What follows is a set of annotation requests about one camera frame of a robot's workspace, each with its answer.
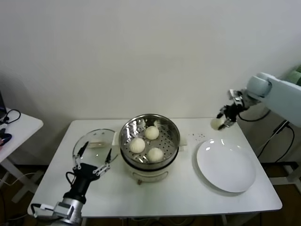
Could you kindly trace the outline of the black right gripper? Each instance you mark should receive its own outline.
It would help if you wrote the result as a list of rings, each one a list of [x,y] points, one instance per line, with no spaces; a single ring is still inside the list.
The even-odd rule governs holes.
[[[218,130],[223,130],[225,128],[231,127],[237,120],[237,116],[243,112],[244,107],[242,105],[224,105],[216,118],[218,119]]]

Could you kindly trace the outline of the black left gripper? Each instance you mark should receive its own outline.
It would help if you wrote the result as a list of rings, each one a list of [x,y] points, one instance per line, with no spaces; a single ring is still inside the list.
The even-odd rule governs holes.
[[[86,193],[91,182],[99,179],[99,176],[104,175],[110,168],[111,149],[102,166],[96,167],[86,163],[81,164],[82,155],[88,146],[88,141],[79,149],[77,154],[72,155],[73,172],[65,173],[66,179],[69,182],[71,189],[66,192],[63,198],[74,199],[79,202],[86,202]]]

